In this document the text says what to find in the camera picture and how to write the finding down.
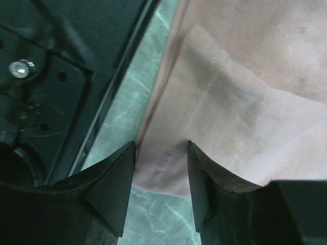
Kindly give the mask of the pink t shirt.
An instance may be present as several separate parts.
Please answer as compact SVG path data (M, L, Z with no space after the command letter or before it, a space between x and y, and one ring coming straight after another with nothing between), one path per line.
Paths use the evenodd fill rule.
M326 1L180 1L133 185L188 198L192 141L259 185L326 179Z

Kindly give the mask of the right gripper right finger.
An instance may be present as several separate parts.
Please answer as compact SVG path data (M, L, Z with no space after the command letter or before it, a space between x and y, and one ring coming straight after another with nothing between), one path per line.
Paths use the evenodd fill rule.
M253 184L188 142L195 228L202 244L326 244L326 181Z

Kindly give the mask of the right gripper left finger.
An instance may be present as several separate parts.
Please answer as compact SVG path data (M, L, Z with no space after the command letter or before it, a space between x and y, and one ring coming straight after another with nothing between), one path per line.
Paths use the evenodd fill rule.
M130 141L104 160L49 186L1 145L1 244L117 244L135 169Z

